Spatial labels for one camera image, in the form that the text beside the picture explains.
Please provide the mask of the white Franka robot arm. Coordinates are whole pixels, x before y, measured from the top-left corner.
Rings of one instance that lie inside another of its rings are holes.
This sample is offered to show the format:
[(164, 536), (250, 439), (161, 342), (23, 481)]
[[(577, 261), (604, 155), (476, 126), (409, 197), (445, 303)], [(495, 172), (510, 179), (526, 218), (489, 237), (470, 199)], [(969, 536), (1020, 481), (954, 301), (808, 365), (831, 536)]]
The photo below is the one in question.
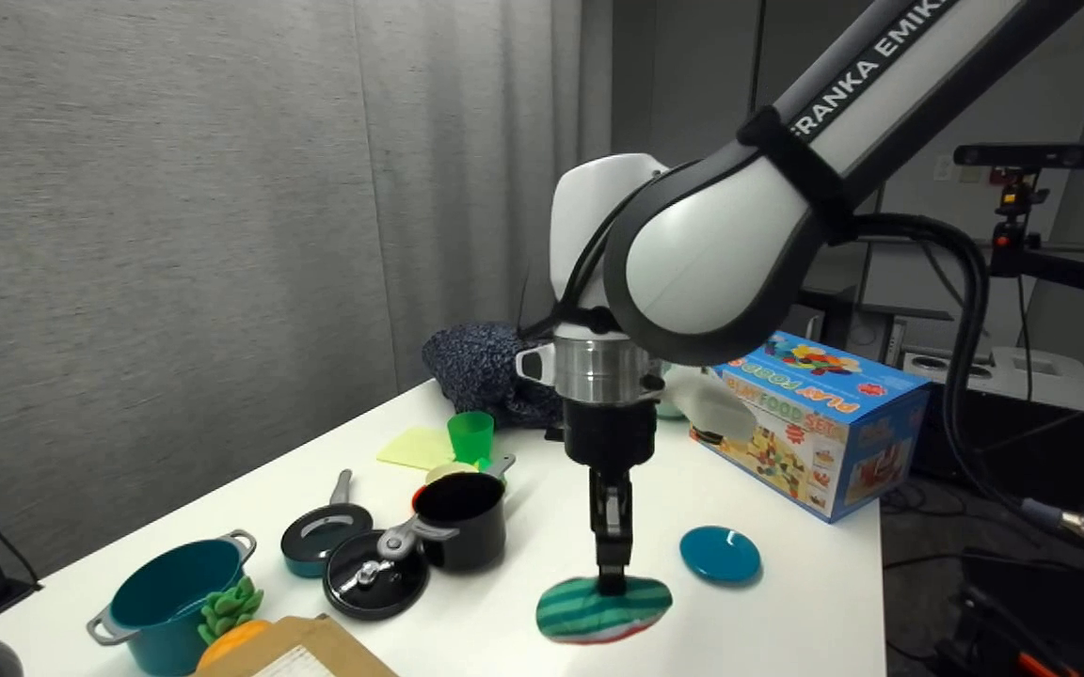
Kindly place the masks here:
[(789, 316), (824, 243), (929, 241), (964, 272), (964, 320), (941, 399), (959, 399), (987, 316), (987, 263), (952, 226), (874, 215), (865, 199), (1084, 0), (874, 0), (717, 150), (657, 167), (611, 155), (559, 178), (550, 237), (570, 252), (520, 372), (565, 406), (565, 446), (592, 471), (593, 588), (629, 590), (633, 481), (653, 450), (666, 365), (755, 348)]

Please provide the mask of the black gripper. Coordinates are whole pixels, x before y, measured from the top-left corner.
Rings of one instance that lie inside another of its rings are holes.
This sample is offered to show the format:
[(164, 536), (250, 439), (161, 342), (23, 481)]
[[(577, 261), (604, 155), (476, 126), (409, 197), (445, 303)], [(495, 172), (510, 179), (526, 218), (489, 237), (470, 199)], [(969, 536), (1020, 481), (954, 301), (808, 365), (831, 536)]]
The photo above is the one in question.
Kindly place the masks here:
[[(559, 322), (550, 342), (520, 348), (510, 368), (559, 399), (565, 450), (592, 466), (593, 568), (611, 574), (611, 593), (623, 593), (633, 558), (629, 471), (653, 455), (657, 360), (622, 330), (593, 335)], [(622, 475), (611, 481), (611, 526), (603, 475)]]

